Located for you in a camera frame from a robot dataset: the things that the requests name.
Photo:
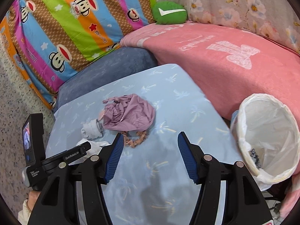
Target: white cloth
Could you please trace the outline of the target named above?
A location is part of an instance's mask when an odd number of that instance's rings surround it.
[[[81,141],[79,141],[76,146],[83,144],[84,142],[89,142],[91,144],[91,149],[88,150],[86,152],[86,155],[84,157],[81,157],[79,160],[81,161],[85,161],[86,159],[88,159],[89,157],[91,157],[92,155],[98,155],[99,152],[101,151],[102,147],[104,146],[108,146],[109,142],[107,141],[91,141],[91,140],[87,140],[87,139],[82,139]]]
[[[81,136],[87,140],[94,140],[102,137],[103,127],[98,119],[93,119],[89,123],[83,124]]]
[[[27,225],[30,215],[31,215],[31,211],[29,210],[28,206],[27,206],[27,199],[24,200],[23,202],[23,210],[19,211],[18,213],[18,221],[22,224],[22,225]]]

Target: pink blanket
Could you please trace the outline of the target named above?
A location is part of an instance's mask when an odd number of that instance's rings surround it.
[[[148,49],[160,65],[180,65],[226,119],[249,95],[267,93],[286,104],[300,124],[300,57],[263,37],[218,25],[150,24],[126,35],[120,45]],[[299,197],[300,185],[293,185]],[[291,195],[285,204],[295,201]],[[288,212],[283,206],[282,216]]]

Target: camera screen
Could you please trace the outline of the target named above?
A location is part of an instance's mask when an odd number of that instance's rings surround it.
[[[25,125],[23,129],[23,145],[25,151],[31,147],[29,122]]]

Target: purple cloth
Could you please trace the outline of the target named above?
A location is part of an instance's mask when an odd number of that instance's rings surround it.
[[[155,110],[136,94],[104,100],[103,128],[116,131],[145,131],[153,123]]]

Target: monkey face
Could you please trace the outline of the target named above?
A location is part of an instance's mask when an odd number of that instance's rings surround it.
[[[29,8],[28,7],[22,7],[21,8],[21,21],[25,23],[28,19],[29,14]]]
[[[77,8],[79,8],[80,13],[83,16],[87,16],[89,14],[89,10],[92,9],[94,11],[98,10],[98,4],[96,0],[75,0],[77,4]]]
[[[110,50],[116,48],[118,45],[119,45],[119,43],[115,43],[115,44],[113,44],[113,45],[111,45],[111,46],[106,47],[105,50],[106,50],[106,52],[108,52],[108,51],[110,51]]]
[[[134,8],[130,8],[127,12],[127,16],[133,21],[138,22],[140,20],[140,15]]]
[[[56,104],[56,98],[55,97],[52,97],[52,100],[51,102],[49,102],[50,106],[52,106],[52,108],[55,107],[55,104]]]
[[[50,64],[53,67],[54,70],[63,72],[65,70],[65,65],[64,65],[64,56],[60,54],[59,52],[52,52],[49,55],[50,59]]]

